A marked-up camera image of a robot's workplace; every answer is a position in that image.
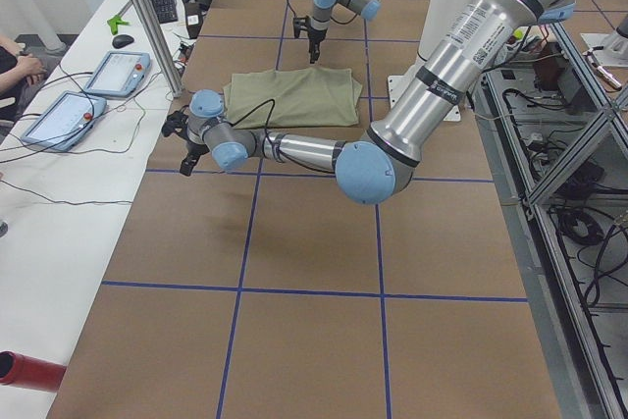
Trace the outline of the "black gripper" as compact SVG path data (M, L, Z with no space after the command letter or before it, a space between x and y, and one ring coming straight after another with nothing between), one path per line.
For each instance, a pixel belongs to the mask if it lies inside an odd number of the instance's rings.
M209 153L209 148L206 144L199 144L190 137L185 139L185 145L187 153L181 161L180 173L184 176L190 176L201 157Z
M320 45L326 39L327 29L317 29L314 27L310 27L307 30L308 41L309 41L309 63L315 64L320 58Z

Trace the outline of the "person hand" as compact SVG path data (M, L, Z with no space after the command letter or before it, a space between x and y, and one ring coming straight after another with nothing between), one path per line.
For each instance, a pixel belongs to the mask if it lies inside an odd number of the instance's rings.
M17 57L14 68L18 80L24 80L28 85L36 85L46 79L47 69L43 63L31 54Z

